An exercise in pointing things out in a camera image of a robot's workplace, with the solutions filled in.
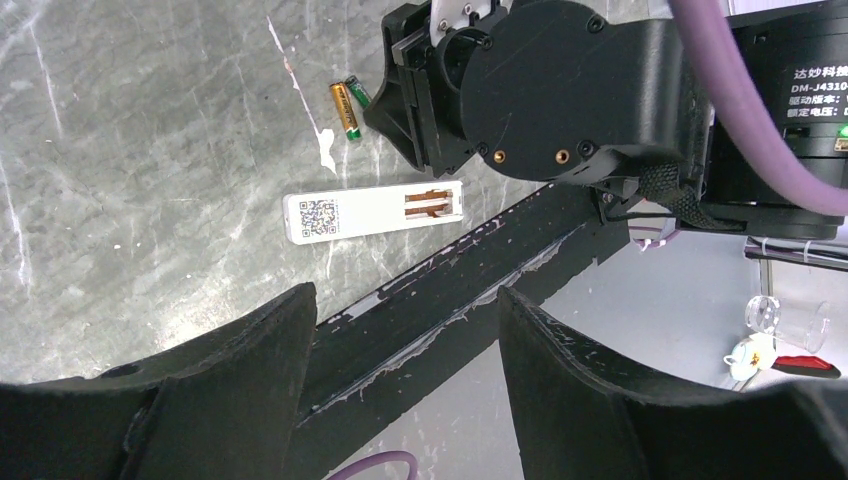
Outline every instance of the clear plastic cup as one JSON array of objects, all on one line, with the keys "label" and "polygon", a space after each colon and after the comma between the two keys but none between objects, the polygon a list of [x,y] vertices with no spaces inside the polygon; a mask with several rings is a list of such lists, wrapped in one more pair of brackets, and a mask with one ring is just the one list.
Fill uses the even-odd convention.
[{"label": "clear plastic cup", "polygon": [[804,303],[759,295],[748,302],[745,322],[754,331],[816,353],[827,339],[829,313],[827,302]]}]

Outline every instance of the gray marble countertop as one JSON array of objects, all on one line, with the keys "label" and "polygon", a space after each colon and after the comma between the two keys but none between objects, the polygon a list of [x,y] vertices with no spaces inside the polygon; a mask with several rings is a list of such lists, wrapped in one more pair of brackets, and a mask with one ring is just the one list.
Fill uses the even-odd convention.
[{"label": "gray marble countertop", "polygon": [[328,92],[376,93],[401,3],[0,0],[0,381],[96,376],[300,282],[326,318],[534,191],[477,158],[461,224],[286,239],[286,194],[429,180],[367,128],[348,142]]}]

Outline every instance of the wire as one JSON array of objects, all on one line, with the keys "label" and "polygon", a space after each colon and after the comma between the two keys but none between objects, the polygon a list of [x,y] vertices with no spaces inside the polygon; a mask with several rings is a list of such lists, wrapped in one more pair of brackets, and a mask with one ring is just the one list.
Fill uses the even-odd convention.
[{"label": "wire", "polygon": [[719,2],[670,0],[669,6],[698,80],[751,168],[774,191],[802,208],[823,215],[848,215],[848,191],[813,176],[778,133]]},{"label": "wire", "polygon": [[409,465],[409,475],[407,475],[406,480],[415,480],[418,478],[418,459],[409,452],[396,450],[392,452],[378,453],[353,462],[347,467],[334,473],[333,476],[327,480],[348,480],[354,475],[358,475],[369,468],[389,462],[405,462]]},{"label": "wire", "polygon": [[[759,248],[763,247],[763,242],[760,242],[757,239],[749,238],[748,240]],[[771,243],[769,243],[767,245],[766,250],[767,251],[773,251],[773,252],[792,253],[792,254],[801,254],[801,255],[803,255],[803,252],[804,252],[804,248],[778,247],[778,246],[774,246]],[[827,259],[830,259],[830,260],[848,262],[848,255],[844,255],[844,254],[841,254],[841,253],[838,253],[838,252],[823,250],[821,248],[809,248],[809,247],[806,247],[806,251],[811,257],[815,255],[815,256],[824,257],[824,258],[827,258]]]}]

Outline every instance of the white vein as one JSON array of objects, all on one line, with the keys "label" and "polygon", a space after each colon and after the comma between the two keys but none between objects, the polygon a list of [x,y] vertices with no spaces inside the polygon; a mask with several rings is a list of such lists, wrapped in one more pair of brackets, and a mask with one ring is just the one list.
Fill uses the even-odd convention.
[{"label": "white vein", "polygon": [[336,251],[336,241],[330,241],[330,253],[327,255],[327,280],[330,279],[330,268],[333,266],[333,253]]},{"label": "white vein", "polygon": [[306,97],[303,96],[303,91],[297,83],[297,77],[294,75],[294,69],[292,69],[291,64],[289,63],[289,57],[286,56],[286,50],[280,43],[280,37],[277,36],[274,24],[271,23],[271,17],[266,15],[265,18],[268,20],[268,31],[271,32],[271,36],[274,37],[274,44],[277,45],[277,50],[283,54],[283,64],[292,79],[292,86],[295,90],[297,90],[297,93],[300,94],[300,101],[303,103],[303,110],[306,111],[306,116],[309,117],[309,122],[312,124],[312,130],[315,131],[315,138],[318,139],[318,149],[321,155],[321,166],[330,169],[333,174],[336,174],[336,162],[330,154],[330,147],[333,146],[335,134],[333,133],[333,130],[329,128],[325,128],[320,132],[318,131],[318,124],[315,123],[315,117],[312,116],[309,104],[306,103]]},{"label": "white vein", "polygon": [[[46,6],[47,2],[41,4],[39,6]],[[29,17],[14,34],[8,35],[6,39],[3,41],[3,44],[0,45],[0,65],[3,64],[3,60],[6,59],[6,55],[9,54],[9,50],[12,49],[15,45],[17,45],[21,39],[23,38],[26,31],[30,29],[35,23],[41,18],[41,15],[44,13],[44,9],[41,8],[37,10],[31,17]]]},{"label": "white vein", "polygon": [[2,159],[0,159],[0,175],[3,177],[3,187],[6,191],[6,203],[9,204],[9,216],[12,217],[12,230],[14,230],[15,235],[18,237],[18,253],[21,255],[21,266],[18,268],[18,279],[21,281],[21,285],[26,287],[27,295],[29,295],[29,289],[32,285],[32,262],[29,258],[29,244],[27,243],[26,238],[24,237],[24,232],[21,229],[21,219],[15,212],[15,205],[12,203],[12,193],[9,190],[9,179],[6,177],[6,168],[3,166]]},{"label": "white vein", "polygon": [[383,156],[383,136],[377,139],[377,148],[374,150],[374,170],[377,175],[377,185],[380,184],[380,158]]},{"label": "white vein", "polygon": [[62,120],[59,119],[59,109],[56,108],[56,99],[53,96],[53,81],[50,80],[50,71],[47,70],[47,65],[44,63],[44,55],[42,55],[41,46],[38,45],[38,40],[35,38],[35,28],[32,24],[29,26],[29,33],[32,35],[32,41],[35,43],[38,64],[41,65],[41,73],[44,74],[44,81],[47,83],[47,96],[50,97],[50,106],[53,107],[53,119],[56,120],[56,131],[59,133],[59,138],[63,138],[65,133],[62,130]]},{"label": "white vein", "polygon": [[253,124],[253,118],[250,115],[250,106],[247,104],[247,85],[244,83],[244,76],[241,73],[241,66],[238,63],[238,56],[236,56],[233,63],[236,66],[236,70],[239,72],[239,80],[241,81],[241,98],[244,103],[244,113],[247,116],[247,123],[250,124],[250,134],[254,135],[256,133],[256,125]]}]

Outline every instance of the purple cable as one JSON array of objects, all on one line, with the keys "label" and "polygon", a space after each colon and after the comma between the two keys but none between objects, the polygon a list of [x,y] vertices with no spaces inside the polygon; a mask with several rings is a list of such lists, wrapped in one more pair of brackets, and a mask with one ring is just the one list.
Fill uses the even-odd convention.
[{"label": "purple cable", "polygon": [[[655,228],[655,227],[634,226],[634,227],[630,227],[630,230],[634,230],[634,231],[637,231],[637,232],[662,233],[665,229]],[[646,240],[634,240],[633,243],[635,243],[639,248],[641,248],[642,251],[653,250],[653,249],[656,249],[656,248],[664,247],[666,244],[668,244],[668,242],[674,240],[678,235],[680,235],[680,230],[674,230],[673,232],[669,233],[667,236],[665,236],[663,238],[649,239],[650,243],[648,243],[648,241],[646,241],[648,239],[646,239]]]},{"label": "purple cable", "polygon": [[358,475],[369,468],[376,467],[389,462],[405,462],[409,465],[409,475],[406,480],[415,480],[418,478],[418,459],[409,452],[393,451],[383,452],[370,457],[365,457],[362,460],[353,462],[345,468],[339,470],[327,480],[348,480],[354,475]]},{"label": "purple cable", "polygon": [[733,143],[751,168],[790,202],[848,215],[848,190],[811,174],[783,141],[754,86],[715,0],[669,0],[689,61]]}]

